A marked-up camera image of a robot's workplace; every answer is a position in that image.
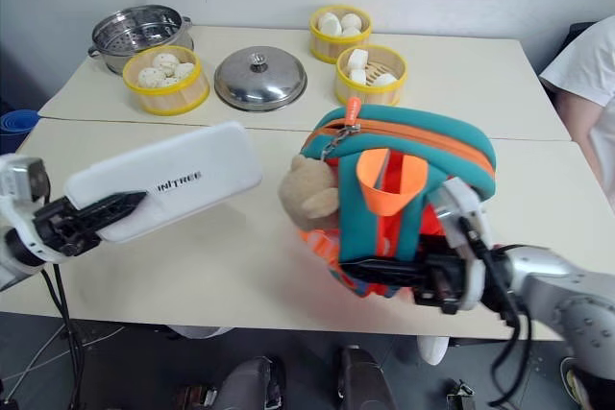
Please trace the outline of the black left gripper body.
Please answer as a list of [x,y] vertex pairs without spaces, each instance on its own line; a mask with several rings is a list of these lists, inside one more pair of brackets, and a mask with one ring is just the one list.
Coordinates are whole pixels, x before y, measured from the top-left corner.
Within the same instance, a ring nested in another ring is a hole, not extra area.
[[79,209],[66,197],[44,205],[34,213],[34,225],[42,243],[65,256],[78,256],[97,247],[103,221],[102,205]]

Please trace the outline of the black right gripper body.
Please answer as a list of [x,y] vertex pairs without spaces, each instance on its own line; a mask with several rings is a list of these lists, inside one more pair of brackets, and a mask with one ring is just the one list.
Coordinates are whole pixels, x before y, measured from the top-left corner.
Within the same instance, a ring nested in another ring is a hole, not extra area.
[[424,281],[412,289],[418,305],[437,307],[454,315],[460,308],[465,288],[465,262],[456,253],[419,253]]

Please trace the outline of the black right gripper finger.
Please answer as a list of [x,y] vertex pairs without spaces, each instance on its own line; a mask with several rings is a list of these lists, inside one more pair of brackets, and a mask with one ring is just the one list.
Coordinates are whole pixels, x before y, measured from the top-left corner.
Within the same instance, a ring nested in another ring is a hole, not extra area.
[[342,270],[356,278],[423,278],[423,264],[390,258],[360,258],[342,263]]
[[402,290],[404,290],[403,286],[385,285],[357,278],[354,279],[354,292],[359,297],[369,297],[370,295],[395,297]]

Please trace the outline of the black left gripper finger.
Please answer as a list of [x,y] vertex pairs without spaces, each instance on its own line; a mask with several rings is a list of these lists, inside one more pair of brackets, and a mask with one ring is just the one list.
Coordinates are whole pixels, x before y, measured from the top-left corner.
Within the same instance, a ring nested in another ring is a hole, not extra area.
[[146,191],[115,193],[78,209],[73,217],[85,231],[97,232],[131,215],[146,197]]

